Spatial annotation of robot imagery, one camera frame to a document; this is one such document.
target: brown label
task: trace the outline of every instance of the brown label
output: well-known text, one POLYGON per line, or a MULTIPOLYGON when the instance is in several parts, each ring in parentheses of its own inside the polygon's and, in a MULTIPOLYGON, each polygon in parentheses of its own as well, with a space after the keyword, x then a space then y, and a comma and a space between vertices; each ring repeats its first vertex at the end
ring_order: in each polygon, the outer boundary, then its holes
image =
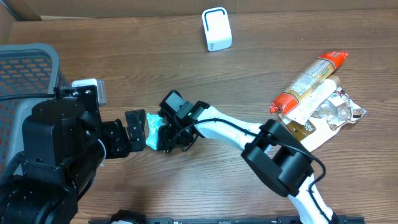
POLYGON ((307 121, 305 125, 298 124, 295 121, 291 121, 289 124, 286 125, 290 132, 297 138, 297 140, 302 141, 310 134, 314 133, 317 128, 315 125, 311 123, 311 121, 307 121))

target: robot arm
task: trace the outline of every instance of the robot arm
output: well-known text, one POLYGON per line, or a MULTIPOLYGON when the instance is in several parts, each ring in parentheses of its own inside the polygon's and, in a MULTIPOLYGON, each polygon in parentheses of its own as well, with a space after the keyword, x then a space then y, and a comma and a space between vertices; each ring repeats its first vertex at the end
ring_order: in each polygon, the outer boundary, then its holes
POLYGON ((310 165, 312 160, 286 147, 281 147, 273 159, 267 156, 275 141, 309 153, 280 123, 270 120, 265 125, 261 125, 240 121, 204 102, 199 101, 195 105, 185 102, 176 91, 170 92, 160 106, 162 108, 160 114, 167 114, 166 117, 171 124, 178 123, 177 126, 180 127, 194 126, 187 129, 186 133, 181 133, 181 136, 195 133, 203 138, 218 139, 242 151, 242 157, 262 182, 275 193, 288 197, 292 201, 302 223, 329 223, 320 210, 331 220, 331 223, 338 223, 337 216, 331 208, 326 206, 317 188, 313 186, 312 192, 320 209, 315 205, 308 191, 310 184, 314 181, 313 169, 310 165), (222 119, 235 124, 255 136, 244 133, 227 122, 212 121, 212 119, 222 119))
POLYGON ((37 103, 23 119, 24 151, 0 179, 0 223, 69 223, 103 159, 127 157, 145 147, 145 111, 102 122, 103 82, 81 80, 54 88, 55 98, 37 103), (22 175, 15 174, 21 165, 22 175))

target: teal object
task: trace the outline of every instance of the teal object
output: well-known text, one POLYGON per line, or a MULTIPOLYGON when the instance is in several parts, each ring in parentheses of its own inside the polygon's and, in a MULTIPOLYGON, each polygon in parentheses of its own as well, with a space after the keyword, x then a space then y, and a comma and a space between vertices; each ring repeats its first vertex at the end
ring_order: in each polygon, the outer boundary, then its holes
POLYGON ((147 146, 157 150, 157 141, 158 141, 158 133, 159 128, 163 126, 165 123, 163 122, 163 118, 157 114, 147 114, 148 120, 148 128, 149 134, 146 139, 147 146))

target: snack bag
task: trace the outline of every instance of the snack bag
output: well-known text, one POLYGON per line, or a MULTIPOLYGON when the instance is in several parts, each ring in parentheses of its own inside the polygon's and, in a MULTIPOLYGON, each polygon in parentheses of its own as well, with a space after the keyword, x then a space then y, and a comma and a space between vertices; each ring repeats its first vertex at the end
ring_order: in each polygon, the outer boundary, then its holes
POLYGON ((304 125, 311 114, 340 86, 340 79, 336 75, 330 75, 311 94, 300 102, 296 108, 289 112, 286 117, 304 125))
POLYGON ((307 97, 330 74, 339 68, 348 53, 329 52, 321 55, 316 62, 302 72, 293 83, 271 103, 270 113, 281 111, 286 115, 307 97))
POLYGON ((301 125, 279 114, 287 129, 310 152, 332 138, 347 123, 355 123, 366 110, 355 104, 339 87, 313 112, 310 119, 301 125))

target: black device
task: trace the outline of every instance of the black device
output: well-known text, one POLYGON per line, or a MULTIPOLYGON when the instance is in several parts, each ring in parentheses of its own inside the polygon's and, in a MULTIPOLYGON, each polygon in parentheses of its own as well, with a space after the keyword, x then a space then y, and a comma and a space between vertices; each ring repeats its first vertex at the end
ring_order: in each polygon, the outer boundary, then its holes
POLYGON ((126 112, 126 132, 118 119, 102 122, 96 86, 54 92, 23 122, 24 151, 0 181, 2 224, 69 223, 103 159, 145 148, 144 110, 126 112), (13 175, 19 164, 23 175, 13 175))
MULTIPOLYGON (((338 224, 365 224, 363 217, 339 216, 338 224)), ((278 218, 219 218, 219 219, 179 219, 147 218, 146 215, 129 210, 119 210, 109 220, 89 221, 89 224, 112 224, 123 221, 125 224, 302 224, 300 217, 278 218)))

